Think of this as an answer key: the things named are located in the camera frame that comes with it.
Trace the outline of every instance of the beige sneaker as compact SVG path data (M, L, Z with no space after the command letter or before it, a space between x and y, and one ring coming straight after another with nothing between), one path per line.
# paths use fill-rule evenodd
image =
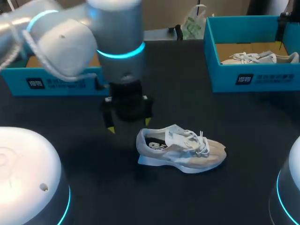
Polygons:
M263 52L261 54L256 54L256 53L246 54L245 52L243 52L243 53L236 53L230 57L232 57L232 59L225 60L221 64L229 65L229 64L256 64L256 63L267 63L267 64L299 63L299 55L296 52L288 56L276 55L271 51Z
M177 125L163 129L142 129L136 138L142 165L172 165L184 173L201 173L220 165L226 158L225 146L208 140L201 132Z

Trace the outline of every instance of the shoe tongue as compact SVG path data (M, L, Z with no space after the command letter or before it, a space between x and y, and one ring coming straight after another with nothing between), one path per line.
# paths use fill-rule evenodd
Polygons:
M263 52L259 54L259 56L260 56L259 59L260 63L277 63L276 55L271 51Z
M165 131L165 144L170 147L173 144L183 147L184 149L195 149L199 147L199 141L191 138L187 139L186 136L176 134L171 132L170 130Z

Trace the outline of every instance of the shoe sole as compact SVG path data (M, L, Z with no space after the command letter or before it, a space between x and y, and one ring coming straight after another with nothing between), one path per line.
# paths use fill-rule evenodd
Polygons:
M205 168L201 168L201 169L200 168L195 169L195 168L185 167L185 166L179 165L179 164L171 162L171 161L150 158L150 157L141 156L141 155L138 160L138 164L141 164L141 165L151 165L151 166L171 165L171 166L174 166L177 169L181 170L184 173L202 173L202 172L205 172L205 171L208 171L208 170L211 170L211 169L217 167L221 163L222 163L222 161L213 166L209 166L209 167L205 167Z

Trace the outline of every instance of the blue shoebox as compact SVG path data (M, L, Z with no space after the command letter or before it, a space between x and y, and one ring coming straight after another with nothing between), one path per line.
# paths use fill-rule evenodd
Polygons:
M274 42L277 29L278 16L209 17L204 53L213 92L300 90L300 63L220 64L216 44ZM283 45L300 54L299 24L287 24Z
M101 67L86 68L83 73L95 73L97 79L64 82L42 67L26 67L27 60L10 65L1 72L13 96L108 96L108 89L101 75Z

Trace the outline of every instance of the shoebox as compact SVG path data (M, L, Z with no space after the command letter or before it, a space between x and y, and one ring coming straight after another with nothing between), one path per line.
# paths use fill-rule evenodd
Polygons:
M64 82L47 73L35 56L12 63L1 72L13 96L108 96L101 66L95 54L83 73L95 73L95 79Z
M300 90L300 63L222 65L235 53L300 53L300 26L287 23L276 42L278 16L209 17L204 53L213 92Z

